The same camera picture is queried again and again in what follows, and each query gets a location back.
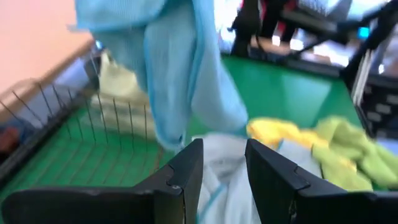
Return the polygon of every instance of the blue towel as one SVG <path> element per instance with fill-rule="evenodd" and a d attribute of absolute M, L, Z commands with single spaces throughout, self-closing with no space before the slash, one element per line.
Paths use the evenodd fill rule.
<path fill-rule="evenodd" d="M 221 63 L 213 0 L 75 0 L 75 6 L 76 28 L 90 30 L 117 63 L 135 71 L 163 147 L 182 148 L 192 114 L 217 131 L 246 125 L 246 108 Z"/>

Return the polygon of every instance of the green table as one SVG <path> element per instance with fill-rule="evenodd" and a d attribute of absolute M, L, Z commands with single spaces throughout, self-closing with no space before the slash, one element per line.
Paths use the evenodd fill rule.
<path fill-rule="evenodd" d="M 250 118 L 287 119 L 306 128 L 337 114 L 360 125 L 349 94 L 339 80 L 233 57 L 224 62 Z M 81 109 L 63 124 L 2 189 L 0 200 L 17 189 L 40 185 L 133 186 L 174 156 L 163 152 L 156 142 L 146 144 L 142 138 L 105 134 L 104 129 L 84 126 L 78 121 L 85 113 L 86 109 Z M 188 135 L 208 131 L 193 119 Z"/>
<path fill-rule="evenodd" d="M 340 115 L 361 125 L 341 80 L 236 57 L 224 58 L 224 64 L 235 80 L 249 118 L 273 117 L 311 128 L 319 119 Z M 188 133 L 207 131 L 194 119 Z"/>

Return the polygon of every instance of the black machine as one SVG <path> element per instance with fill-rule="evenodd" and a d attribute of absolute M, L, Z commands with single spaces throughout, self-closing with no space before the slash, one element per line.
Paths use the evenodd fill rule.
<path fill-rule="evenodd" d="M 262 223 L 395 223 L 398 192 L 347 191 L 257 142 L 246 164 Z M 194 224 L 203 172 L 203 141 L 131 188 L 46 187 L 14 192 L 2 204 L 7 224 Z"/>
<path fill-rule="evenodd" d="M 264 19 L 259 16 L 258 0 L 245 0 L 243 8 L 233 22 L 232 28 L 236 31 L 236 39 L 231 51 L 232 55 L 238 57 L 252 58 L 281 66 L 303 70 L 310 73 L 327 75 L 329 77 L 342 79 L 347 89 L 352 93 L 361 61 L 367 52 L 374 52 L 383 41 L 390 36 L 398 22 L 398 1 L 391 0 L 380 9 L 365 15 L 360 21 L 346 20 L 337 21 L 336 12 L 330 13 L 333 17 L 320 19 L 302 9 L 288 11 L 284 9 L 287 0 L 268 0 L 267 13 Z M 347 9 L 350 1 L 341 1 L 339 9 Z M 252 37 L 270 39 L 279 21 L 286 23 L 285 32 L 281 36 L 282 42 L 290 42 L 294 30 L 297 28 L 317 35 L 318 39 L 299 51 L 291 51 L 288 55 L 278 55 L 267 52 L 261 45 L 259 48 L 250 46 Z M 366 40 L 362 42 L 359 49 L 351 57 L 347 67 L 337 67 L 300 59 L 300 54 L 325 41 L 332 40 L 340 44 L 346 44 L 352 33 L 356 33 L 361 27 L 369 27 L 372 21 L 377 21 L 376 27 L 371 31 Z M 380 76 L 370 71 L 367 78 L 366 88 L 371 90 L 364 94 L 357 106 L 358 114 L 363 120 L 364 128 L 370 136 L 382 136 L 387 138 L 398 138 L 398 106 L 396 98 L 398 95 L 398 80 L 388 76 Z M 390 107 L 390 113 L 378 111 L 379 105 Z M 381 118 L 369 119 L 370 113 L 377 113 Z"/>

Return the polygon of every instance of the wire basket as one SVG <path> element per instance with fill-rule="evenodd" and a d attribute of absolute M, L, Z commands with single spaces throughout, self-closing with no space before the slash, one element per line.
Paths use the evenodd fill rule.
<path fill-rule="evenodd" d="M 141 115 L 134 115 L 131 108 L 137 110 L 137 105 L 102 95 L 92 86 L 26 80 L 0 96 L 2 121 L 13 120 L 22 132 L 31 133 L 1 164 L 1 202 L 15 191 L 49 185 L 132 187 L 175 156 L 149 136 L 153 130 L 147 131 L 145 105 Z M 104 122 L 106 111 L 112 112 L 113 125 Z M 139 116 L 144 130 L 136 131 Z"/>

